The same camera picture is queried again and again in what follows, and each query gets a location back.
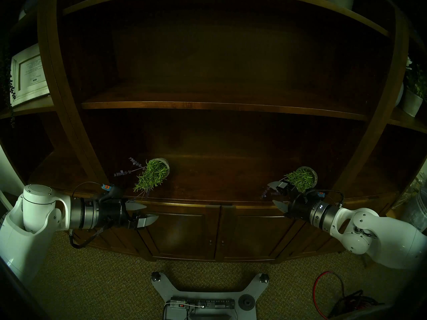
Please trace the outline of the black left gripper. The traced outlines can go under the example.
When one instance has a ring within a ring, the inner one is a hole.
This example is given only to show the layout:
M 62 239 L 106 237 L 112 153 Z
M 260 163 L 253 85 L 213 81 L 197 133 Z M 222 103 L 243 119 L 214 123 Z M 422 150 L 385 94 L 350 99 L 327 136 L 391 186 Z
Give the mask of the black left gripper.
M 110 199 L 99 201 L 99 228 L 110 225 L 131 230 L 143 230 L 155 223 L 159 216 L 153 214 L 134 214 L 131 219 L 128 212 L 141 211 L 147 206 L 128 199 Z

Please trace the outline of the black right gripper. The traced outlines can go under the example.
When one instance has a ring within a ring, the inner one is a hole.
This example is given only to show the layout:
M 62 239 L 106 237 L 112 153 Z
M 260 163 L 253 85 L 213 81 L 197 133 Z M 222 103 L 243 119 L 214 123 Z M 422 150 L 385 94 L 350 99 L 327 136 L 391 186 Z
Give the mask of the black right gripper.
M 268 187 L 279 194 L 290 194 L 296 192 L 296 186 L 287 180 L 274 181 L 268 184 Z M 316 193 L 311 192 L 307 195 L 302 193 L 292 194 L 290 201 L 272 200 L 273 204 L 283 213 L 284 217 L 291 219 L 301 219 L 305 222 L 310 221 L 310 213 L 316 204 Z

